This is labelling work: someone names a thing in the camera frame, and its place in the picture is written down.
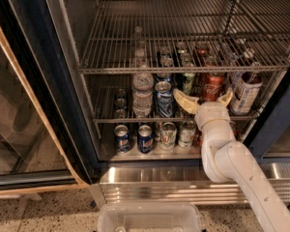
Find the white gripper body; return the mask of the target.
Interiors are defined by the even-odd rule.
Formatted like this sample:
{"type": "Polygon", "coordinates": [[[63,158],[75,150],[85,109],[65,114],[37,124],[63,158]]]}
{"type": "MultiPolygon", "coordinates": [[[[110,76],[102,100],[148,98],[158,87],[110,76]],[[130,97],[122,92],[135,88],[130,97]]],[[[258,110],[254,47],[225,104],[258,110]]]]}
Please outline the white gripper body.
{"type": "Polygon", "coordinates": [[[221,103],[206,101],[198,107],[194,119],[197,127],[201,130],[209,122],[230,121],[230,116],[228,109],[221,103]]]}

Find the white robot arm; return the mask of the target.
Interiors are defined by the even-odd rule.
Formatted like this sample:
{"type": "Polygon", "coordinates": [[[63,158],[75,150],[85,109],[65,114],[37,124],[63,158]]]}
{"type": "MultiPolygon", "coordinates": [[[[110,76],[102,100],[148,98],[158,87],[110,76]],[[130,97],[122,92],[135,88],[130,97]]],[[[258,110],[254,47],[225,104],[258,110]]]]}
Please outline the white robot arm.
{"type": "Polygon", "coordinates": [[[202,164],[208,178],[215,183],[235,181],[264,232],[290,232],[290,211],[250,150],[235,138],[231,129],[227,105],[233,92],[229,90],[217,101],[204,103],[178,89],[173,96],[178,105],[194,116],[202,132],[202,164]]]}

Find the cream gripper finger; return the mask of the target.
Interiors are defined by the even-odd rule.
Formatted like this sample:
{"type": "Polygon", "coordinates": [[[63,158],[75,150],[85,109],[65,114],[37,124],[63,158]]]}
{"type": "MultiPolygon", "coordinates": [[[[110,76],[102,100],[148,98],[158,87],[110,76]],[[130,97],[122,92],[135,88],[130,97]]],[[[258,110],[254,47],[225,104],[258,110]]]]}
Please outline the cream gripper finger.
{"type": "Polygon", "coordinates": [[[231,87],[229,87],[224,95],[217,98],[217,102],[219,102],[224,107],[227,107],[228,104],[231,102],[232,98],[233,90],[231,87]]]}
{"type": "Polygon", "coordinates": [[[199,98],[186,95],[179,89],[173,90],[173,96],[178,105],[180,105],[185,112],[195,114],[199,107],[199,98]]]}

